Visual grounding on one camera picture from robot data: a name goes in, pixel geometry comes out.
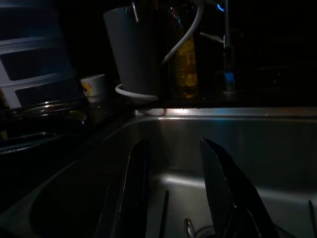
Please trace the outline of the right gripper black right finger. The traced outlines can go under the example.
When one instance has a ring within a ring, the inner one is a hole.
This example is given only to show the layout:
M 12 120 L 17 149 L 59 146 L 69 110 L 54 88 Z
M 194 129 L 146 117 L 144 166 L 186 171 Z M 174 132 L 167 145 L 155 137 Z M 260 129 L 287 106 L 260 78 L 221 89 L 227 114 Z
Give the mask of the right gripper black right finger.
M 220 145 L 201 139 L 208 204 L 219 238 L 277 238 L 256 188 Z

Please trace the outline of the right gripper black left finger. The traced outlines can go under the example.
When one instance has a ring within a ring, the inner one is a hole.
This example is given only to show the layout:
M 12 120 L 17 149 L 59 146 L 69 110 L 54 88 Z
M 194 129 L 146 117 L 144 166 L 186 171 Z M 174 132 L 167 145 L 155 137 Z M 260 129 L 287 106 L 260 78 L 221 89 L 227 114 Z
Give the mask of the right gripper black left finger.
M 147 229 L 150 141 L 136 143 L 106 191 L 95 237 L 144 238 Z

